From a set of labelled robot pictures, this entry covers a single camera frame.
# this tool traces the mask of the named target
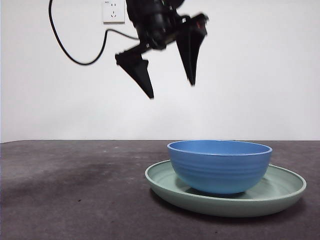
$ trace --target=dark gray table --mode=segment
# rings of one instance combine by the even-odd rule
[[[2,240],[320,239],[320,141],[257,141],[307,181],[303,198],[264,217],[224,218],[155,195],[145,169],[170,141],[16,141],[1,145]]]

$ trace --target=white wall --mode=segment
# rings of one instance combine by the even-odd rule
[[[61,51],[49,0],[1,1],[1,141],[50,139],[320,140],[320,1],[186,0],[208,14],[197,84],[175,44],[144,55],[155,99],[118,66],[135,41],[110,33],[101,59]],[[54,0],[72,56],[91,60],[104,35],[101,0]],[[112,26],[128,34],[125,25]]]

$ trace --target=black cable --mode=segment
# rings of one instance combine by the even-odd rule
[[[136,38],[136,37],[133,37],[133,36],[129,36],[129,35],[125,34],[125,33],[117,31],[115,29],[109,28],[109,29],[105,30],[102,48],[101,48],[98,56],[94,60],[92,60],[90,62],[79,62],[79,61],[75,60],[72,56],[70,56],[70,54],[66,51],[66,49],[64,48],[64,46],[62,45],[62,43],[61,43],[61,41],[59,39],[59,36],[57,34],[57,31],[56,31],[56,28],[55,28],[55,25],[54,25],[54,21],[52,19],[52,10],[51,10],[52,1],[53,0],[50,0],[50,2],[49,2],[49,19],[50,19],[50,23],[51,23],[51,27],[52,27],[53,33],[54,33],[55,38],[58,41],[61,49],[63,50],[63,52],[68,56],[69,59],[71,59],[76,64],[83,65],[83,66],[91,65],[91,64],[95,63],[101,57],[102,53],[104,52],[105,46],[106,46],[108,31],[115,32],[117,34],[120,34],[120,35],[125,36],[125,37],[130,38],[130,39],[139,40],[139,38]]]

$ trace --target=wall socket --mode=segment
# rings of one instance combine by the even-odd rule
[[[125,23],[125,0],[104,0],[102,3],[102,20],[104,24]]]

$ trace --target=light green plate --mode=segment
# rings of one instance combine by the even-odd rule
[[[178,178],[170,160],[150,166],[145,176],[158,196],[177,207],[234,218],[264,216],[285,210],[300,199],[307,186],[298,174],[274,165],[269,165],[257,185],[233,195],[214,195],[190,188]]]

